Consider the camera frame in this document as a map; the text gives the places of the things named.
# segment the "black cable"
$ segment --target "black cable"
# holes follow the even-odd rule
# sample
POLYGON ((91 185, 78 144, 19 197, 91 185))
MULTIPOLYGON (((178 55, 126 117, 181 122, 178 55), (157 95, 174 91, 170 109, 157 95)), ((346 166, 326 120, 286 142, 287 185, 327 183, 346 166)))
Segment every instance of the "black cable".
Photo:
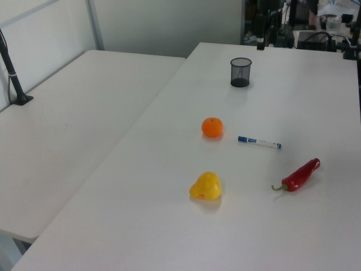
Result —
POLYGON ((10 75, 8 76, 7 97, 9 98, 9 104, 12 105, 11 98, 10 98, 10 75))
POLYGON ((4 41, 4 44, 5 44, 5 47, 6 47, 6 50, 7 50, 7 43, 6 43, 6 39, 5 39, 4 34, 3 34, 3 33, 2 33, 2 31, 1 31, 1 28, 0 28, 0 35, 1 35, 2 40, 4 41))
POLYGON ((316 32, 314 34, 312 34, 310 37, 306 38, 304 41, 302 41, 302 46, 301 47, 304 47, 306 42, 309 41, 311 38, 317 36, 317 35, 320 35, 320 34, 325 34, 327 37, 330 37, 331 35, 325 31, 320 31, 320 32, 316 32))
POLYGON ((284 22, 283 22, 283 24, 284 24, 284 25, 286 25, 286 18, 287 18, 287 11, 288 11, 288 8, 289 8, 289 6, 287 6, 287 7, 286 7, 285 12, 283 13, 283 14, 285 14, 285 15, 284 15, 284 22))
MULTIPOLYGON (((5 39, 4 34, 3 34, 2 31, 1 31, 1 28, 0 28, 0 35, 1 35, 1 39, 4 41, 4 44, 5 44, 5 47, 6 47, 6 51, 7 51, 6 39, 5 39)), ((7 79, 8 79, 8 84, 7 84, 7 97, 9 98, 9 104, 12 105, 11 98, 10 98, 10 75, 7 77, 7 79)))

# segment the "tangerine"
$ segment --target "tangerine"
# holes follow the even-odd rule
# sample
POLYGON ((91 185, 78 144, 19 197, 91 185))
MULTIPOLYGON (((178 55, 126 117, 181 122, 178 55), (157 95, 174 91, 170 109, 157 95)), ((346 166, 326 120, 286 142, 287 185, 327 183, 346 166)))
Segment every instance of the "tangerine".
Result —
POLYGON ((223 123, 216 117, 209 117, 202 123, 202 132, 207 137, 219 137, 223 132, 223 123))

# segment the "desk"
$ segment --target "desk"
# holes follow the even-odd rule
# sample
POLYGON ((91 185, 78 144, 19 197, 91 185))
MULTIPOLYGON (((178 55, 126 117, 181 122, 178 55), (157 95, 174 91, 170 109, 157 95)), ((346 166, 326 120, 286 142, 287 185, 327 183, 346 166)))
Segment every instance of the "desk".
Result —
POLYGON ((33 242, 184 62, 88 51, 0 113, 0 233, 33 242))
POLYGON ((358 271, 358 103, 341 54, 201 43, 13 271, 358 271), (230 85, 238 56, 253 62, 243 89, 230 85), (202 136, 209 116, 219 141, 202 136), (315 157, 302 189, 271 189, 315 157), (218 200, 189 197, 205 171, 218 200))

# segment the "white surface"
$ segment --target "white surface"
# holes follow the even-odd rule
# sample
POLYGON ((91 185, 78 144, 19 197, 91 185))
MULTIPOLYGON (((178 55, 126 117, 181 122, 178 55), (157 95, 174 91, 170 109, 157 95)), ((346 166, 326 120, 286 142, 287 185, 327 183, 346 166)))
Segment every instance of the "white surface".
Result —
POLYGON ((200 44, 14 271, 358 271, 356 72, 342 54, 200 44), (253 62, 243 89, 230 85, 240 56, 253 62), (209 116, 220 141, 202 136, 209 116), (300 190, 271 189, 313 158, 300 190), (219 175, 219 200, 190 199, 204 171, 219 175))
POLYGON ((0 24, 14 17, 43 6, 50 0, 1 0, 0 1, 0 24))
POLYGON ((347 8, 347 7, 341 7, 341 6, 337 6, 337 5, 333 5, 333 4, 328 4, 325 7, 323 7, 321 10, 319 10, 317 15, 322 16, 325 14, 334 14, 336 16, 342 16, 342 14, 352 14, 352 15, 354 15, 353 20, 356 21, 358 12, 359 12, 359 6, 358 6, 358 8, 347 8))
POLYGON ((184 62, 88 51, 0 113, 0 232, 34 241, 184 62))
POLYGON ((105 50, 188 57, 199 42, 240 44, 242 0, 90 1, 105 50))
MULTIPOLYGON (((1 30, 25 92, 82 52, 95 49, 85 1, 56 1, 1 30)), ((0 58, 0 110, 7 105, 7 71, 0 58)))

